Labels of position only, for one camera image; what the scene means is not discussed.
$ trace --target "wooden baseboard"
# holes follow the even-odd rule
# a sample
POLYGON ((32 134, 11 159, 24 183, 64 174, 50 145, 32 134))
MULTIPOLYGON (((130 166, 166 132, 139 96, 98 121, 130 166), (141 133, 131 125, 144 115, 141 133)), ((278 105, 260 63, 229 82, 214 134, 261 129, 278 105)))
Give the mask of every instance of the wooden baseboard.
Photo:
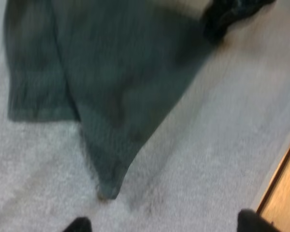
POLYGON ((290 147, 279 163, 257 213, 281 231, 290 232, 290 147))

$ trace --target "floor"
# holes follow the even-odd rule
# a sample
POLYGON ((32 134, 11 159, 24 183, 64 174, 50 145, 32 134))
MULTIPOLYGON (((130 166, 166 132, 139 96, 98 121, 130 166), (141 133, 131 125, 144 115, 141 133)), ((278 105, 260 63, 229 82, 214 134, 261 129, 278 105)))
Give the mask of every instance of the floor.
POLYGON ((95 232, 236 230, 290 143, 290 0, 234 28, 107 204, 95 197, 78 125, 7 120, 4 6, 0 232, 60 232, 83 215, 95 232))

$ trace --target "wood trim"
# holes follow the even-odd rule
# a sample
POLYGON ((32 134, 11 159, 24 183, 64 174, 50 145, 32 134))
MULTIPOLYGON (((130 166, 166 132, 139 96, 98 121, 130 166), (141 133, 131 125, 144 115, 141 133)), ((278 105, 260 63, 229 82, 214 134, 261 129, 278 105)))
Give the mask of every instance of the wood trim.
POLYGON ((269 184, 267 190, 265 191, 265 193, 261 199, 261 202, 260 202, 259 207, 257 209, 258 215, 260 215, 262 213, 262 211, 264 210, 264 207, 266 206, 269 198, 271 197, 273 190, 275 189, 276 184, 278 183, 282 173, 284 172, 285 167, 287 166, 289 160, 290 160, 290 147, 287 150, 284 157, 282 158, 282 160, 280 161, 280 163, 279 163, 279 165, 278 165, 276 171, 274 172, 274 175, 270 181, 270 184, 269 184))

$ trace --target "dark green towel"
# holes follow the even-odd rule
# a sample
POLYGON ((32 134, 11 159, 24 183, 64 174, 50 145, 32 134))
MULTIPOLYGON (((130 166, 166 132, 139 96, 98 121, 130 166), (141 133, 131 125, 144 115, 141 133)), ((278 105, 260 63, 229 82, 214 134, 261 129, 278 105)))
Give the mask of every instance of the dark green towel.
POLYGON ((4 30, 9 118, 80 121, 110 199, 213 49, 146 0, 9 0, 4 30))

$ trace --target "green cloth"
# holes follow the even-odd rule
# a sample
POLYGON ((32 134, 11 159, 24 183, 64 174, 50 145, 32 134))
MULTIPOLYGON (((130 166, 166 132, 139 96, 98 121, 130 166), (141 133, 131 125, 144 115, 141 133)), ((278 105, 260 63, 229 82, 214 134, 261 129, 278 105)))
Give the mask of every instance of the green cloth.
POLYGON ((199 27, 145 0, 9 0, 9 119, 79 121, 114 199, 213 49, 199 27))

